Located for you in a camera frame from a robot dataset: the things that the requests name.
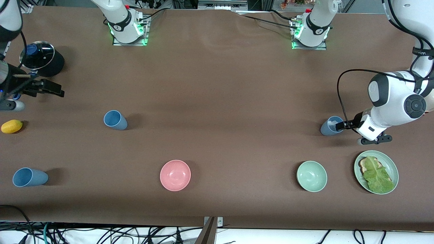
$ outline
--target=toast with lettuce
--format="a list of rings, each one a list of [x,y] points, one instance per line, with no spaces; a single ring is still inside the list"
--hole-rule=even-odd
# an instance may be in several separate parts
[[[395,186],[390,179],[386,168],[377,158],[368,156],[359,163],[363,178],[368,183],[368,188],[375,193],[388,193]]]

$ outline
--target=pink bowl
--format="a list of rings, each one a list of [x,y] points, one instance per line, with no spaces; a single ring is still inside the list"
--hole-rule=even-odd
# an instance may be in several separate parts
[[[191,171],[188,165],[181,160],[167,162],[160,172],[160,181],[169,191],[180,191],[190,182]]]

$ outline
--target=black pot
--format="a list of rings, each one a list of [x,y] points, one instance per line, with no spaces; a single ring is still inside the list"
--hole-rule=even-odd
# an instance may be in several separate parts
[[[24,50],[21,52],[20,62],[23,57]],[[52,77],[60,73],[64,65],[65,59],[50,43],[37,41],[27,45],[23,67],[30,69],[33,73],[43,77]]]

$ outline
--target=blue lid knob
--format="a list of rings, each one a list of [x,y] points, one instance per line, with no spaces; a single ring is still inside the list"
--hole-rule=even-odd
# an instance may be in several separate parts
[[[38,47],[35,44],[27,45],[27,55],[33,55],[38,52]]]

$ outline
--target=white floor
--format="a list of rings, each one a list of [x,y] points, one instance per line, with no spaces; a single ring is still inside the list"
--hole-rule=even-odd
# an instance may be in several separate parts
[[[173,234],[176,228],[165,228],[159,235]],[[256,230],[256,229],[219,229],[217,231],[216,244],[316,244],[321,241],[326,231],[313,230]],[[104,230],[92,231],[68,231],[63,236],[69,244],[96,244],[100,237],[106,233]],[[140,234],[147,234],[148,228],[139,228]],[[200,230],[192,230],[181,233],[183,240],[197,238]],[[2,231],[0,232],[0,244],[17,244],[23,237],[23,232]],[[366,244],[379,244],[383,232],[381,231],[363,231]],[[157,244],[163,238],[153,238],[152,241]],[[165,240],[164,244],[175,241],[175,238]],[[26,244],[32,244],[33,239],[27,238]],[[138,244],[139,240],[130,238],[121,238],[117,244]],[[432,244],[434,243],[434,233],[416,233],[416,232],[391,232],[388,231],[384,244]],[[36,244],[44,244],[42,240],[37,239]],[[354,240],[352,231],[331,231],[323,244],[357,244]]]

